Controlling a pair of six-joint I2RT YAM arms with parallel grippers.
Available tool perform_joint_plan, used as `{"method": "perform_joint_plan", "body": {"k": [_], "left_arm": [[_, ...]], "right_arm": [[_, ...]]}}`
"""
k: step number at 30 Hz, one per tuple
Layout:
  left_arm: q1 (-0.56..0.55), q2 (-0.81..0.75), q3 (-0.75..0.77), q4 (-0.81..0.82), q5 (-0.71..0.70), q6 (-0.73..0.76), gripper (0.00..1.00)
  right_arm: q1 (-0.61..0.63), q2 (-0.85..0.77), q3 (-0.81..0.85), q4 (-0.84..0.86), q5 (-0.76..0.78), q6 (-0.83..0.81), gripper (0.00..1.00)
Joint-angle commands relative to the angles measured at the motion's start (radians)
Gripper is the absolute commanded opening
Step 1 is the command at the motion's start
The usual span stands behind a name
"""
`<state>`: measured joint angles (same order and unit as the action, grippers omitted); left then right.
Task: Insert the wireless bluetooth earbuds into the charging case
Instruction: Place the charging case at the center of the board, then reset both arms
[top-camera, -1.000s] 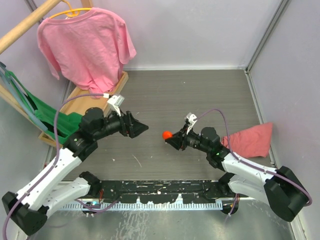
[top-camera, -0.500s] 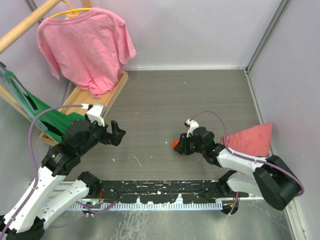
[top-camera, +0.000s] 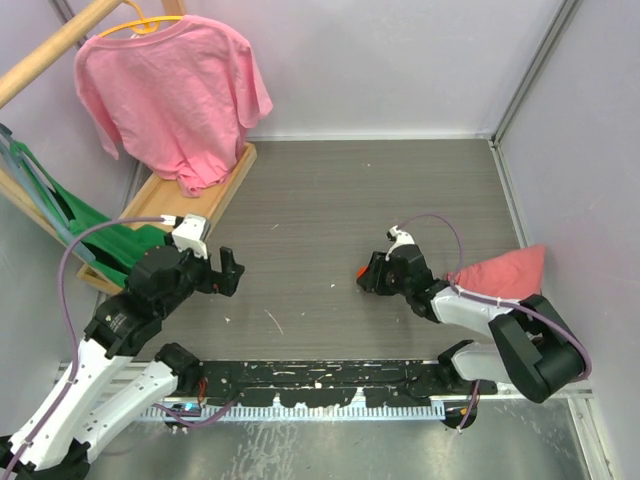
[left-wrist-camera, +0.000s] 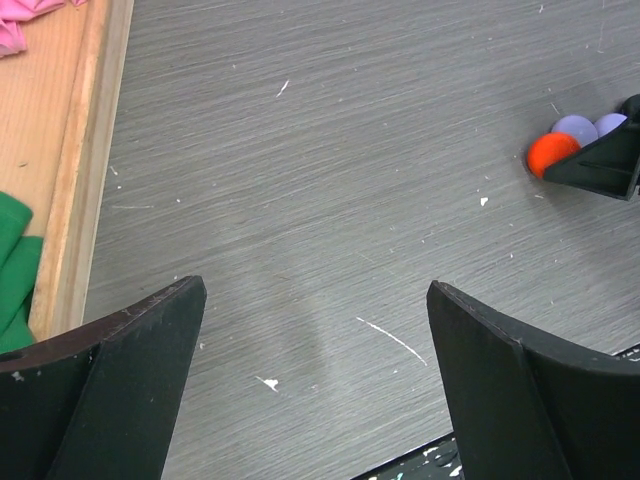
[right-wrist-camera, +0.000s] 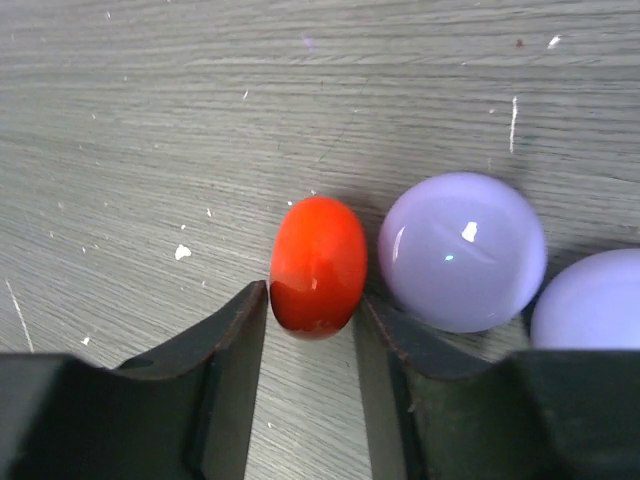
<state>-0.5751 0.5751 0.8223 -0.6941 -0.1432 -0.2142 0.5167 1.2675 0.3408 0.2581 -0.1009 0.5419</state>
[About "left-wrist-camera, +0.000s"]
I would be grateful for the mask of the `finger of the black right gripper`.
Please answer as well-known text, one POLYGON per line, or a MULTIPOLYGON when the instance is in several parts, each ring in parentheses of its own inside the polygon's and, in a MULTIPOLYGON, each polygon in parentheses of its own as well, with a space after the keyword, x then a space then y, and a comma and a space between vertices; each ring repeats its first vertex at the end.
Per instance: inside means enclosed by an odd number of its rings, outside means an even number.
POLYGON ((547 167, 543 179, 630 200, 639 185, 639 123, 627 119, 603 138, 547 167))

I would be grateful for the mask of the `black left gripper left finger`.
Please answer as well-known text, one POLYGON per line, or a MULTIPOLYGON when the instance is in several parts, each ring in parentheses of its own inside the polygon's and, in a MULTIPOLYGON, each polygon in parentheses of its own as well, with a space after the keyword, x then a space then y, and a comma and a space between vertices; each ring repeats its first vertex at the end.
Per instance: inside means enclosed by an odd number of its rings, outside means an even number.
POLYGON ((2 478, 161 478, 206 298, 187 276, 3 354, 2 478))

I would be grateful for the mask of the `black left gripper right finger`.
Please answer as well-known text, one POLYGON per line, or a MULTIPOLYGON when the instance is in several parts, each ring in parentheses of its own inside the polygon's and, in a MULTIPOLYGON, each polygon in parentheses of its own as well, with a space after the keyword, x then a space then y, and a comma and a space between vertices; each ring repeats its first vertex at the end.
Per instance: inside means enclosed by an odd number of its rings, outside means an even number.
POLYGON ((429 326, 468 479, 636 479, 639 364, 439 281, 429 326))

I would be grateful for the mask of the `lilac earbud case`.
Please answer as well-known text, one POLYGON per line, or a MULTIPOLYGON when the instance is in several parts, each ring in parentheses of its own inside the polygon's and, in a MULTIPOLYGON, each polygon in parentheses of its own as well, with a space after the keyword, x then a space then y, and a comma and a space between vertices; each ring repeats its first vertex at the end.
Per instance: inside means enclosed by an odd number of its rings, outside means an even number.
POLYGON ((580 147, 585 147, 599 138, 595 125, 588 118, 575 114, 557 120, 551 127, 551 132, 571 136, 580 147))
POLYGON ((598 118, 594 122, 594 127, 596 129, 598 137, 602 138, 618 128, 626 120, 627 116, 622 113, 608 113, 598 118))

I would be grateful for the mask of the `orange earbud case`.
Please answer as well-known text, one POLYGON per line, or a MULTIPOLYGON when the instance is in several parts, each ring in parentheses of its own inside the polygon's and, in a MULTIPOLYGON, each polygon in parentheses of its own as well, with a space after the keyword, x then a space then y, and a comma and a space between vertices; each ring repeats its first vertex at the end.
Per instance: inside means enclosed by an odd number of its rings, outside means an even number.
POLYGON ((530 146, 527 153, 527 166, 535 177, 542 179, 548 167, 577 153, 580 149, 578 141, 567 133, 547 133, 530 146))

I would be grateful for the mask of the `black earbud charging case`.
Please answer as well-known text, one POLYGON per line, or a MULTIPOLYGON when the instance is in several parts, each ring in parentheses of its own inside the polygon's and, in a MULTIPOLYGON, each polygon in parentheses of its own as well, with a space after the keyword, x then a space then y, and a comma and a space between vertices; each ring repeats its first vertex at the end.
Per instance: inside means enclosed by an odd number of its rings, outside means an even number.
POLYGON ((627 98, 620 106, 620 112, 628 118, 635 118, 640 110, 640 94, 627 98))

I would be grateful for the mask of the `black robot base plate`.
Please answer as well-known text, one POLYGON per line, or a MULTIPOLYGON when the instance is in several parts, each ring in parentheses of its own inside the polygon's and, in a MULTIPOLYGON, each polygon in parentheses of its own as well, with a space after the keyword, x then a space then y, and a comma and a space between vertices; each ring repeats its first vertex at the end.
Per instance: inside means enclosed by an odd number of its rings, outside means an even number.
POLYGON ((464 479, 453 432, 354 477, 354 480, 464 479))

